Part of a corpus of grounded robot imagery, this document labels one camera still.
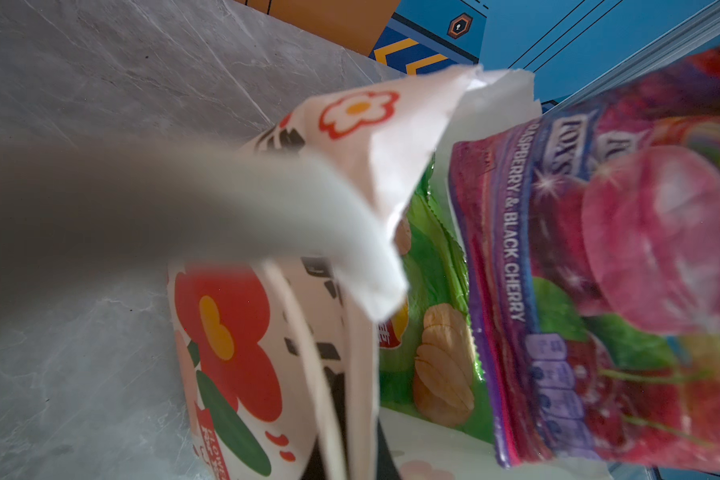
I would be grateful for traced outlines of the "white floral paper bag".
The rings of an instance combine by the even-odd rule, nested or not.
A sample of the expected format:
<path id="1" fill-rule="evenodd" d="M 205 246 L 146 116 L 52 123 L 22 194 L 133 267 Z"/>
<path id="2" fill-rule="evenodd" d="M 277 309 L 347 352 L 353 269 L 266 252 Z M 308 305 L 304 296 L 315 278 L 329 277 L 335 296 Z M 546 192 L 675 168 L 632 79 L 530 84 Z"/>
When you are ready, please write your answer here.
<path id="1" fill-rule="evenodd" d="M 523 70 L 314 96 L 245 145 L 0 142 L 0 479 L 606 479 L 501 468 L 378 403 L 397 225 L 445 151 L 536 118 Z"/>

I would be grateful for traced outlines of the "green Lays chips bag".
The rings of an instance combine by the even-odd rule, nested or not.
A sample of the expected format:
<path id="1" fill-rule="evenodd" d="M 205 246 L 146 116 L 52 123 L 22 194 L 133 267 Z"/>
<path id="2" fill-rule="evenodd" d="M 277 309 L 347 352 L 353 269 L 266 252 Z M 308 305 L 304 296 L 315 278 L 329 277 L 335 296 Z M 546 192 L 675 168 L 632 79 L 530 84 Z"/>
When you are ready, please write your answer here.
<path id="1" fill-rule="evenodd" d="M 467 263 L 446 228 L 428 166 L 398 223 L 395 244 L 409 290 L 378 330 L 382 406 L 478 440 L 494 441 L 494 416 L 473 342 Z"/>

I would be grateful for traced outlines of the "purple pink candy bag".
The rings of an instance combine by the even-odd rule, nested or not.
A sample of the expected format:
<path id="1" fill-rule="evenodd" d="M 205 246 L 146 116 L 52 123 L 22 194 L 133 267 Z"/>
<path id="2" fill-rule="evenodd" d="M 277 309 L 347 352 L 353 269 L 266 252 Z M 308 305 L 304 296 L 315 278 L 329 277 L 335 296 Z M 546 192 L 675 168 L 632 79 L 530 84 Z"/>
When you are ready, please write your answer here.
<path id="1" fill-rule="evenodd" d="M 498 462 L 720 472 L 720 46 L 454 145 Z"/>

